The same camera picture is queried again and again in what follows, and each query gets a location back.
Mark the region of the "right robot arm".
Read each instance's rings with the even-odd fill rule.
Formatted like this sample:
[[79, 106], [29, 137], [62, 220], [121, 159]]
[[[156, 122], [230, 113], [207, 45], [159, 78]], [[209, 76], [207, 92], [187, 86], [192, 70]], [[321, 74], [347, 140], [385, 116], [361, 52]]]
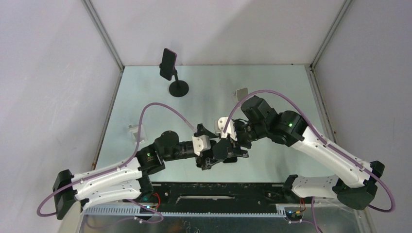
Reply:
[[312, 157], [333, 172], [328, 177], [290, 175], [283, 184], [285, 201], [295, 203], [300, 198], [320, 197], [337, 199], [349, 208], [363, 210], [374, 200], [377, 180], [384, 172], [383, 163], [348, 155], [326, 137], [317, 136], [297, 112], [278, 113], [258, 96], [246, 100], [241, 110], [246, 121], [228, 117], [215, 121], [215, 133], [220, 140], [212, 147], [214, 160], [247, 157], [253, 142], [268, 138]]

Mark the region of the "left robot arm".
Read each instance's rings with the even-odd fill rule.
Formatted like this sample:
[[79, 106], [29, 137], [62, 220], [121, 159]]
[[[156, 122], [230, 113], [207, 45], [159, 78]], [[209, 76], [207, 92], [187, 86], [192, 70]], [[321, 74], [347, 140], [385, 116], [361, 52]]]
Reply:
[[125, 199], [148, 202], [154, 190], [149, 175], [165, 169], [165, 162], [201, 158], [212, 153], [220, 130], [211, 132], [198, 124], [190, 141], [180, 141], [174, 131], [165, 131], [154, 142], [137, 151], [132, 158], [97, 170], [73, 174], [70, 170], [58, 173], [53, 185], [55, 215], [62, 220], [76, 202], [82, 210], [89, 207]]

